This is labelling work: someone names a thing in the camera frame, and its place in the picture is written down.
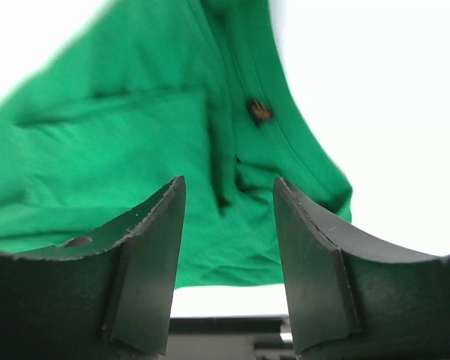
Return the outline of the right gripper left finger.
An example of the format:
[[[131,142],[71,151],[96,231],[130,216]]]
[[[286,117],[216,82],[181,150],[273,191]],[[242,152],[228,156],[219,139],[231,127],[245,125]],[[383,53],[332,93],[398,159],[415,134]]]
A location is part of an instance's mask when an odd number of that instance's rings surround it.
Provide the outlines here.
[[[163,357],[185,200],[177,176],[62,245],[0,251],[0,359]]]

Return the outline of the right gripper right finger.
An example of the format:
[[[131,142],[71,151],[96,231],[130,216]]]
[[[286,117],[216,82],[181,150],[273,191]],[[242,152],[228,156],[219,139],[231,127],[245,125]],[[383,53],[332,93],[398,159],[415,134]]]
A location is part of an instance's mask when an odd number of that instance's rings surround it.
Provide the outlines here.
[[[450,359],[450,255],[370,235],[283,178],[273,205],[299,359]]]

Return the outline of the green t-shirt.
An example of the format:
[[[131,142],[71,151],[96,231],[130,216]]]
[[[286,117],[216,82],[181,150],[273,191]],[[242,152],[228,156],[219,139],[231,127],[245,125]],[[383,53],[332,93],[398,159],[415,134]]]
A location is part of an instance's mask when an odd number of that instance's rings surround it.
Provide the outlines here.
[[[267,1],[118,1],[0,106],[0,250],[60,245],[184,176],[175,285],[282,281],[272,188],[351,218]]]

